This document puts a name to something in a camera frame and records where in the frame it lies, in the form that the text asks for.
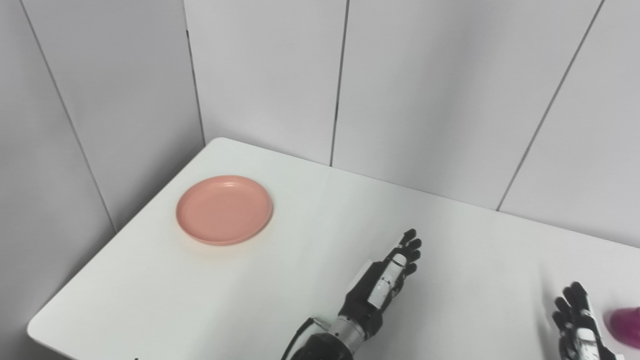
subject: white wall panel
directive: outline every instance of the white wall panel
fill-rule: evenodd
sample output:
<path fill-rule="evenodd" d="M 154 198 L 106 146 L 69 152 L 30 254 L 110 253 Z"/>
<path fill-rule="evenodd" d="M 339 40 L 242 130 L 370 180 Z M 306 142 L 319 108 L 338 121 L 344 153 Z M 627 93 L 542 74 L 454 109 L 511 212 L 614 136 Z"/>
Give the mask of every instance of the white wall panel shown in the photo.
<path fill-rule="evenodd" d="M 640 247 L 640 3 L 606 1 L 502 211 Z"/>
<path fill-rule="evenodd" d="M 351 0 L 333 165 L 496 208 L 597 0 Z"/>
<path fill-rule="evenodd" d="M 346 0 L 185 0 L 207 141 L 329 164 Z"/>
<path fill-rule="evenodd" d="M 122 227 L 202 148 L 179 0 L 24 0 Z"/>
<path fill-rule="evenodd" d="M 29 320 L 113 235 L 19 1 L 0 0 L 0 359 L 63 357 Z"/>

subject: robotic finger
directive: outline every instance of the robotic finger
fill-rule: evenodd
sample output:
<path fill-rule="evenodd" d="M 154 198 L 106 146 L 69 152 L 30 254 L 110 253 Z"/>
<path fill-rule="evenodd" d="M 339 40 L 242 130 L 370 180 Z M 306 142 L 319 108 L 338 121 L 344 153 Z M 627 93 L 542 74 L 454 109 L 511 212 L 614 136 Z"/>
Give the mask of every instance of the robotic finger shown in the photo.
<path fill-rule="evenodd" d="M 405 232 L 397 247 L 382 261 L 372 263 L 347 293 L 336 321 L 326 332 L 313 334 L 292 356 L 292 360 L 353 360 L 360 345 L 382 326 L 382 314 L 402 290 L 404 280 L 417 270 L 422 240 L 416 231 Z M 287 358 L 294 339 L 282 360 Z"/>
<path fill-rule="evenodd" d="M 564 298 L 554 301 L 552 318 L 560 330 L 559 351 L 563 360 L 624 360 L 610 351 L 600 337 L 598 322 L 587 291 L 579 282 L 564 288 Z"/>

